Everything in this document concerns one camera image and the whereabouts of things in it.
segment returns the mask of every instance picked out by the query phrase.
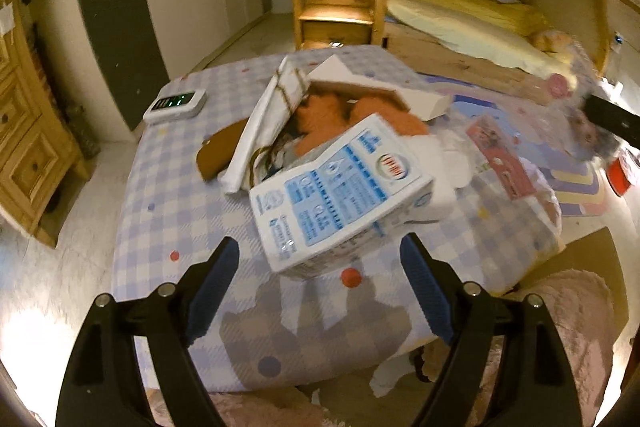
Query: screw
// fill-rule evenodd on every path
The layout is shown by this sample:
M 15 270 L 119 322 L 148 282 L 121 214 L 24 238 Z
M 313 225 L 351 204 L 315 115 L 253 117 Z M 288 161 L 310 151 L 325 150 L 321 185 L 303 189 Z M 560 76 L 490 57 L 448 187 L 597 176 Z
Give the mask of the screw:
M 170 297 L 175 292 L 175 284 L 172 282 L 165 282 L 158 287 L 158 295 L 161 297 Z
M 534 308 L 540 308 L 545 303 L 545 301 L 542 300 L 542 297 L 540 295 L 536 295 L 535 293 L 527 296 L 527 302 Z
M 467 295 L 471 295 L 472 297 L 478 297 L 482 293 L 482 288 L 478 283 L 475 282 L 465 282 L 462 287 L 465 293 Z
M 101 293 L 95 298 L 94 303 L 96 306 L 98 306 L 98 308 L 104 308 L 107 304 L 109 304 L 110 300 L 111 296 L 108 293 Z

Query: dark wall panel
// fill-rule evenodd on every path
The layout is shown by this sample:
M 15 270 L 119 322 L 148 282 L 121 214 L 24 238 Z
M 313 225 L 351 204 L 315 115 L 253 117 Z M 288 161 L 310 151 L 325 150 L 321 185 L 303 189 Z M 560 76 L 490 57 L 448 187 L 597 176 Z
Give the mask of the dark wall panel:
M 129 128 L 169 82 L 146 0 L 78 0 L 100 70 Z

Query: checkered tablecloth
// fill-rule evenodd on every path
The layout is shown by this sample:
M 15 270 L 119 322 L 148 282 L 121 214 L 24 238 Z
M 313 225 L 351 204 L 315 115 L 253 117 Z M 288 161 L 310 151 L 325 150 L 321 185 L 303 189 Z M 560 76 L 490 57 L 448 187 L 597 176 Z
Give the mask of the checkered tablecloth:
M 411 69 L 375 46 L 312 50 L 291 56 L 310 71 L 332 54 L 353 73 L 428 89 Z M 203 140 L 248 117 L 282 55 L 219 66 L 175 81 L 167 96 L 204 87 L 197 117 L 149 127 L 134 161 L 113 264 L 118 300 L 177 282 L 208 258 L 225 235 L 240 245 L 239 269 L 208 333 L 190 347 L 209 391 L 242 391 L 324 380 L 407 352 L 434 336 L 399 262 L 401 235 L 414 231 L 462 280 L 500 293 L 557 250 L 552 226 L 534 198 L 511 202 L 493 171 L 458 190 L 458 205 L 435 224 L 405 225 L 351 265 L 362 283 L 345 287 L 342 269 L 300 282 L 274 275 L 263 254 L 246 194 L 205 183 L 195 157 Z M 148 349 L 138 343 L 143 379 L 157 386 Z

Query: blue printed label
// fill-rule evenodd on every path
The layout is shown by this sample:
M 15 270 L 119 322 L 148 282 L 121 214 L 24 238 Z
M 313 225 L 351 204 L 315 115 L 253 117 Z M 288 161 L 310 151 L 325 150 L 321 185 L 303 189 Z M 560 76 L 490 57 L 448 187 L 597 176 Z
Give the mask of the blue printed label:
M 272 208 L 278 208 L 284 201 L 284 194 L 281 190 L 270 190 L 262 197 L 256 198 L 260 215 L 268 212 Z
M 280 260 L 286 261 L 291 257 L 292 253 L 296 253 L 296 244 L 293 241 L 289 223 L 287 223 L 287 216 L 271 219 L 269 221 L 269 228 L 271 229 L 273 240 L 278 247 Z
M 368 132 L 361 134 L 358 142 L 367 152 L 375 152 L 380 138 Z M 350 145 L 318 169 L 300 174 L 284 186 L 308 247 L 360 219 L 388 198 Z

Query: yellow bedding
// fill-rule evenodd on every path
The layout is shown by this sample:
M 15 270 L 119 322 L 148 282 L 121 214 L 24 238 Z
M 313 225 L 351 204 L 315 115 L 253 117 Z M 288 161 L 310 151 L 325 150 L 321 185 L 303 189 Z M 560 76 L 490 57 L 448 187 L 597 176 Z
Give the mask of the yellow bedding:
M 551 28 L 536 7 L 520 3 L 500 3 L 494 0 L 420 0 L 462 12 L 500 28 L 528 37 Z
M 436 37 L 455 52 L 486 58 L 498 66 L 520 68 L 546 79 L 563 74 L 574 87 L 571 69 L 534 48 L 524 37 L 471 15 L 418 0 L 388 0 L 388 12 L 400 22 Z

